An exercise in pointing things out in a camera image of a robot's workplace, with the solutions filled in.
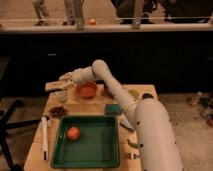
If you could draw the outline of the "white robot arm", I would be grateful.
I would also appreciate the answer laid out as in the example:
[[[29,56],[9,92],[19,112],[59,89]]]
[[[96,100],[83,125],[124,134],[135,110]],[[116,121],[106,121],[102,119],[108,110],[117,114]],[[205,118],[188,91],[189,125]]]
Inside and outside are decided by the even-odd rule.
[[[77,85],[102,80],[107,85],[136,131],[141,171],[184,170],[169,114],[159,100],[145,98],[136,101],[100,59],[89,67],[67,72],[59,79],[69,80]]]

